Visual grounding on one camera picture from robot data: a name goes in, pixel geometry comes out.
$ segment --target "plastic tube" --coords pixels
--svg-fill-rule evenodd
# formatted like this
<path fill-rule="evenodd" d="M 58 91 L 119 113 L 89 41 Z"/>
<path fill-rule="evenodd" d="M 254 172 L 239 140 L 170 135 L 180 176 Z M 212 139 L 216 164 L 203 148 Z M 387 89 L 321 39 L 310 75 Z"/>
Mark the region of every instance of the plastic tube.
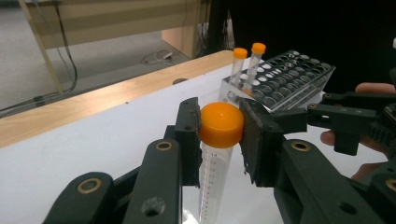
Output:
<path fill-rule="evenodd" d="M 201 224 L 216 223 L 233 146 L 242 138 L 244 118 L 235 106 L 213 103 L 201 111 L 202 158 L 200 167 Z"/>
<path fill-rule="evenodd" d="M 233 50 L 233 69 L 231 71 L 229 83 L 235 87 L 238 87 L 241 82 L 242 66 L 247 56 L 248 51 L 245 49 L 235 48 Z"/>
<path fill-rule="evenodd" d="M 250 63 L 247 69 L 247 83 L 253 85 L 253 81 L 257 75 L 260 59 L 265 52 L 265 45 L 262 43 L 254 43 L 251 48 Z"/>

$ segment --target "finger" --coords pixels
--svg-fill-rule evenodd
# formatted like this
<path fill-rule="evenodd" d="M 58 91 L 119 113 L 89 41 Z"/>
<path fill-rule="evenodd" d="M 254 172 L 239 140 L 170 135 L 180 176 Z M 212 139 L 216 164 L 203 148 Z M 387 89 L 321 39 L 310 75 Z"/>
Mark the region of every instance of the finger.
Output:
<path fill-rule="evenodd" d="M 384 147 L 381 144 L 379 144 L 378 142 L 376 142 L 373 138 L 370 138 L 370 137 L 364 135 L 361 137 L 361 144 L 366 147 L 369 147 L 375 151 L 382 152 L 385 154 L 385 156 L 388 156 L 388 153 L 384 149 Z"/>
<path fill-rule="evenodd" d="M 334 131 L 327 131 L 320 135 L 320 141 L 326 145 L 334 146 L 335 135 Z"/>
<path fill-rule="evenodd" d="M 396 90 L 388 83 L 363 82 L 356 87 L 355 92 L 396 93 Z"/>
<path fill-rule="evenodd" d="M 374 169 L 376 169 L 377 167 L 381 166 L 382 164 L 384 164 L 384 162 L 377 162 L 377 163 L 366 163 L 363 164 L 361 166 L 361 168 L 359 168 L 359 171 L 354 174 L 352 177 L 350 177 L 351 179 L 355 179 L 355 180 L 359 180 L 362 177 L 364 177 L 365 175 L 369 174 L 370 172 L 372 172 Z"/>

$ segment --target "orange cap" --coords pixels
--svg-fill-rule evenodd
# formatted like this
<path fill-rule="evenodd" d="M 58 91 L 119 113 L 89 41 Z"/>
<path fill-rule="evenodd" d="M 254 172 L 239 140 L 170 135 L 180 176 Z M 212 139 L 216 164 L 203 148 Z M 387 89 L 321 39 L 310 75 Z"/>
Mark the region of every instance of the orange cap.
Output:
<path fill-rule="evenodd" d="M 244 116 L 235 106 L 212 103 L 201 110 L 201 140 L 210 147 L 233 147 L 242 138 Z"/>
<path fill-rule="evenodd" d="M 233 56 L 237 59 L 246 59 L 248 57 L 248 51 L 242 48 L 235 48 L 233 50 Z"/>
<path fill-rule="evenodd" d="M 251 47 L 251 51 L 255 54 L 264 54 L 267 47 L 262 43 L 254 43 Z"/>

